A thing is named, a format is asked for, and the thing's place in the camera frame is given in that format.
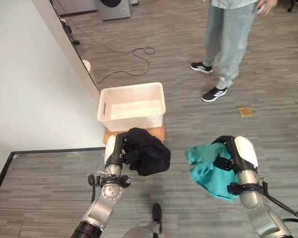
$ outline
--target green towel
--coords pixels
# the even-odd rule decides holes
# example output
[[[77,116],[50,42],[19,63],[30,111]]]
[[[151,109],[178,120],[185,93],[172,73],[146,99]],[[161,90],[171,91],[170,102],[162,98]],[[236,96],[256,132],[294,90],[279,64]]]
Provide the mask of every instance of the green towel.
[[[184,153],[189,164],[194,165],[190,170],[191,179],[205,188],[211,196],[233,202],[238,196],[228,193],[226,186],[237,182],[237,178],[233,170],[225,171],[213,165],[218,154],[230,159],[230,153],[222,143],[194,146]]]

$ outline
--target black sneaker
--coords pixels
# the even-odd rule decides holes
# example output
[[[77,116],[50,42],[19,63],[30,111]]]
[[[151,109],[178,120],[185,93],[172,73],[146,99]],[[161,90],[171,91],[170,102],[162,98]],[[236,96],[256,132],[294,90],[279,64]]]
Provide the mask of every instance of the black sneaker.
[[[160,224],[159,233],[162,233],[162,209],[159,203],[152,206],[152,219]]]
[[[198,63],[193,62],[190,64],[190,68],[205,74],[209,74],[213,72],[212,66],[205,66],[203,62],[198,62]]]
[[[202,96],[202,100],[204,102],[213,102],[218,97],[223,96],[227,92],[227,88],[225,89],[218,89],[217,87],[211,89],[208,93]]]

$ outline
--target metal robot arm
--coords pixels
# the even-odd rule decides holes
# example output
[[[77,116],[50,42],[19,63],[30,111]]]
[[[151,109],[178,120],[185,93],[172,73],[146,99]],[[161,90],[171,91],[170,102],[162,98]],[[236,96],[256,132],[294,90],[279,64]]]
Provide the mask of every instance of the metal robot arm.
[[[99,238],[112,214],[115,203],[122,196],[122,188],[130,185],[130,178],[121,176],[122,149],[126,133],[111,136],[106,144],[105,171],[100,182],[101,195],[93,201],[71,238]]]
[[[259,186],[258,161],[252,143],[242,136],[221,136],[214,142],[224,143],[231,154],[232,169],[238,180],[237,187],[242,191],[239,199],[258,235],[261,238],[293,238],[283,220],[267,204],[267,198],[257,191],[250,191]],[[236,189],[232,184],[228,188]]]

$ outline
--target black cable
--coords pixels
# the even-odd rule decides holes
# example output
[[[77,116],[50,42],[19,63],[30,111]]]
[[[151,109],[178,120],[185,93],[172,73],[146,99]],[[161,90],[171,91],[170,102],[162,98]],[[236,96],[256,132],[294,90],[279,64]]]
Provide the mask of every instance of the black cable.
[[[276,198],[274,198],[274,197],[272,197],[271,195],[268,194],[268,183],[267,182],[262,182],[262,184],[263,184],[263,190],[262,191],[259,190],[258,192],[265,195],[270,201],[275,203],[277,206],[283,208],[285,211],[289,212],[290,214],[298,217],[298,212],[296,212],[295,210],[291,209],[289,206],[285,205],[281,201],[277,200]],[[292,218],[286,218],[286,221],[287,222],[291,221],[290,219],[292,219]]]
[[[60,4],[59,0],[57,0],[57,2],[58,2],[58,4],[61,6],[61,8],[63,9],[64,13],[67,14],[67,12],[66,12],[66,10],[64,9],[64,7]],[[118,70],[118,71],[116,71],[116,72],[113,72],[113,73],[110,73],[110,74],[106,75],[102,80],[100,80],[99,82],[96,82],[96,84],[99,84],[99,83],[103,82],[106,78],[108,78],[109,76],[111,76],[111,75],[113,75],[113,74],[115,74],[115,73],[126,73],[126,74],[128,74],[128,75],[130,75],[130,76],[143,76],[143,75],[145,75],[146,73],[148,73],[148,71],[149,71],[149,69],[150,69],[150,63],[149,63],[149,61],[148,61],[147,59],[141,57],[141,56],[136,55],[135,52],[138,51],[138,50],[143,50],[144,53],[145,53],[146,55],[151,56],[151,55],[154,55],[154,54],[155,54],[155,52],[156,52],[155,48],[153,48],[153,47],[140,47],[140,48],[136,48],[136,49],[134,49],[134,50],[128,51],[128,52],[122,52],[122,51],[116,51],[116,50],[113,50],[112,48],[110,48],[110,47],[108,47],[108,46],[106,46],[106,45],[104,45],[104,44],[102,44],[102,43],[99,43],[99,42],[95,41],[91,36],[89,36],[87,33],[85,33],[85,32],[82,31],[80,28],[78,28],[78,27],[76,26],[76,24],[73,22],[73,20],[72,20],[69,16],[68,16],[68,18],[69,18],[69,20],[72,22],[72,24],[75,26],[75,28],[76,28],[77,30],[79,30],[79,31],[80,31],[81,33],[83,33],[85,36],[87,36],[88,38],[90,38],[94,43],[96,43],[96,44],[98,44],[98,45],[100,45],[100,46],[102,46],[102,47],[105,47],[105,48],[107,48],[107,49],[109,49],[110,51],[115,52],[115,53],[119,53],[119,54],[130,54],[130,53],[132,53],[133,56],[135,56],[135,57],[137,57],[137,58],[140,58],[140,59],[144,60],[144,61],[147,63],[147,66],[148,66],[148,67],[147,67],[147,69],[146,69],[146,71],[145,71],[144,73],[141,73],[141,74],[133,74],[133,73],[129,73],[129,72],[124,71],[124,70]]]
[[[297,222],[298,223],[298,219],[296,219],[296,218],[283,218],[283,222]]]
[[[93,174],[89,175],[88,178],[88,184],[92,186],[92,194],[91,194],[91,202],[92,203],[95,200],[96,195],[96,183],[95,183],[95,177]]]

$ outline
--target washing machine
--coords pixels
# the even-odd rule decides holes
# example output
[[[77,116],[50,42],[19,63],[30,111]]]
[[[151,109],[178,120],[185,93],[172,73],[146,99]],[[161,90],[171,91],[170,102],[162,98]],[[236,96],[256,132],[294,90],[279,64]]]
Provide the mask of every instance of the washing machine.
[[[131,16],[129,0],[97,0],[98,11],[103,21]]]

